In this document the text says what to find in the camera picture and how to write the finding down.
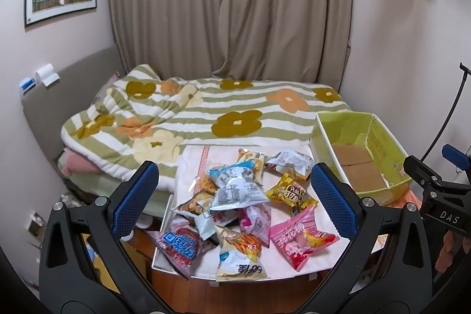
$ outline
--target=pink pillow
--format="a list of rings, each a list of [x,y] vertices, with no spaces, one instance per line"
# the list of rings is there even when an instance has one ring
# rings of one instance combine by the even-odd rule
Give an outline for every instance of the pink pillow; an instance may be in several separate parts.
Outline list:
[[[65,177],[72,176],[72,173],[84,173],[88,175],[99,175],[103,171],[98,168],[93,162],[88,160],[85,156],[73,151],[70,148],[65,148],[64,168],[62,174]]]

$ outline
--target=curtain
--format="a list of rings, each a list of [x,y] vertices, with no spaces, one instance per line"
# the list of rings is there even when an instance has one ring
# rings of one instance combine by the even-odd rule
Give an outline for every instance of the curtain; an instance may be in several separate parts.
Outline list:
[[[127,69],[340,86],[351,0],[110,0]]]

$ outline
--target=white wall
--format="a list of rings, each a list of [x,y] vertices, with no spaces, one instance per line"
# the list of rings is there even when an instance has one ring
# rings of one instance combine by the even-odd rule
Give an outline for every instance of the white wall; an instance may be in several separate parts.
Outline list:
[[[1,0],[0,15],[0,245],[16,270],[37,282],[39,251],[28,245],[34,239],[25,226],[33,211],[49,216],[64,186],[24,119],[18,84],[47,63],[63,68],[110,47],[114,39],[108,0],[97,0],[96,10],[59,16],[26,31],[23,0]]]
[[[459,63],[471,68],[471,0],[353,0],[351,54],[341,95],[356,110],[373,112],[404,149],[420,158],[458,91]],[[471,79],[426,163],[444,179],[450,143],[471,144]]]

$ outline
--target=human hand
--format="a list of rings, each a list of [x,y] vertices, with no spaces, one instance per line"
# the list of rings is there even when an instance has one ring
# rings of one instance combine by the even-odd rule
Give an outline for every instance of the human hand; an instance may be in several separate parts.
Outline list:
[[[435,269],[437,272],[444,273],[453,263],[453,254],[451,250],[453,249],[453,245],[455,243],[455,237],[453,236],[453,232],[448,231],[447,234],[443,237],[443,247],[440,251],[440,255],[435,263]],[[464,238],[463,239],[463,250],[466,254],[468,254],[469,250],[471,249],[471,238]]]

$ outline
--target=blanket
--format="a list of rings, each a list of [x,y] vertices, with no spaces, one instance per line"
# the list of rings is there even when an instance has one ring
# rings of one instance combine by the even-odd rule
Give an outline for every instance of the blanket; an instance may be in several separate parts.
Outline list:
[[[318,111],[349,109],[321,84],[230,79],[162,81],[139,65],[62,127],[64,144],[105,173],[129,180],[158,164],[158,189],[172,191],[187,145],[298,146]]]

